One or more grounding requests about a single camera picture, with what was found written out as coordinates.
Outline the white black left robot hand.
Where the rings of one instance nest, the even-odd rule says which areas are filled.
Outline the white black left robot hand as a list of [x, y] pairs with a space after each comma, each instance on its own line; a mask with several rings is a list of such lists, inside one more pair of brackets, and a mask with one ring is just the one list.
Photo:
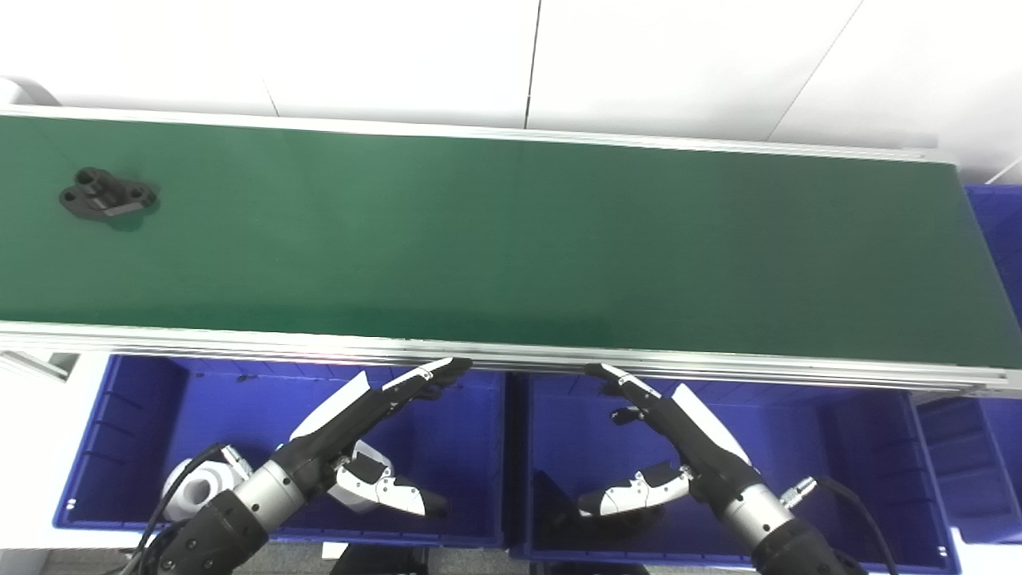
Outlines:
[[435, 400], [472, 367], [449, 357], [425, 363], [374, 388], [364, 372], [335, 392], [271, 460], [304, 502], [340, 488], [358, 498], [421, 517], [445, 517], [448, 500], [394, 473], [393, 466], [355, 449], [383, 419], [417, 399]]

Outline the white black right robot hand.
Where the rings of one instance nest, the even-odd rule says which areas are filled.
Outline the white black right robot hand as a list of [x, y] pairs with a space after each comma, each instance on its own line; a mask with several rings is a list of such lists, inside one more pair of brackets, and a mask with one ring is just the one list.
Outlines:
[[607, 363], [590, 363], [584, 371], [602, 379], [607, 392], [628, 400], [628, 408], [612, 416], [617, 425], [645, 422], [680, 458], [679, 469], [668, 463], [646, 467], [601, 491], [580, 495], [577, 505], [584, 516], [629, 514], [692, 496], [710, 506], [721, 521], [774, 524], [770, 514], [777, 502], [762, 476], [718, 416], [689, 388], [678, 385], [671, 395], [664, 395]]

